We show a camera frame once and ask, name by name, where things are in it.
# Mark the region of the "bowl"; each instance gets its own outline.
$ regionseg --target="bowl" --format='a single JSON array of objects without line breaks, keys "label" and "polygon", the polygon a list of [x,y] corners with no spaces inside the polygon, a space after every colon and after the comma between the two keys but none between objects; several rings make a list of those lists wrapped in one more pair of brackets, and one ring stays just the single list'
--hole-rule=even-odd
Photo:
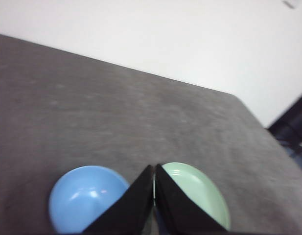
[{"label": "bowl", "polygon": [[207,175],[184,163],[166,163],[162,167],[188,198],[225,229],[230,229],[230,214],[226,201]]},{"label": "bowl", "polygon": [[56,232],[81,233],[127,190],[129,184],[115,171],[88,165],[63,175],[49,198],[49,215]]}]

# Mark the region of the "gray tablecloth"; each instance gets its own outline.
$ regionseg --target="gray tablecloth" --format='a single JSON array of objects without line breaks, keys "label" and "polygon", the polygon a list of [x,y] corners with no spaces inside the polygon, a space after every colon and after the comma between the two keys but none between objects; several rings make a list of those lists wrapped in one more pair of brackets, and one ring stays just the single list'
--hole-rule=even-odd
[{"label": "gray tablecloth", "polygon": [[0,235],[53,231],[50,190],[75,167],[131,183],[171,161],[217,184],[232,230],[302,234],[302,172],[233,95],[0,35]]}]

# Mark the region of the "light green bowl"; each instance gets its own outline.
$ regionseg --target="light green bowl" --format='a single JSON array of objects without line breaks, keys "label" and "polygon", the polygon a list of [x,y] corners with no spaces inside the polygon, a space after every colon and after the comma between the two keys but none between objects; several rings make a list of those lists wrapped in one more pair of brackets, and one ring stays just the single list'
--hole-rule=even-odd
[{"label": "light green bowl", "polygon": [[198,207],[225,229],[230,229],[230,215],[225,199],[209,177],[184,163],[167,163],[162,167]]}]

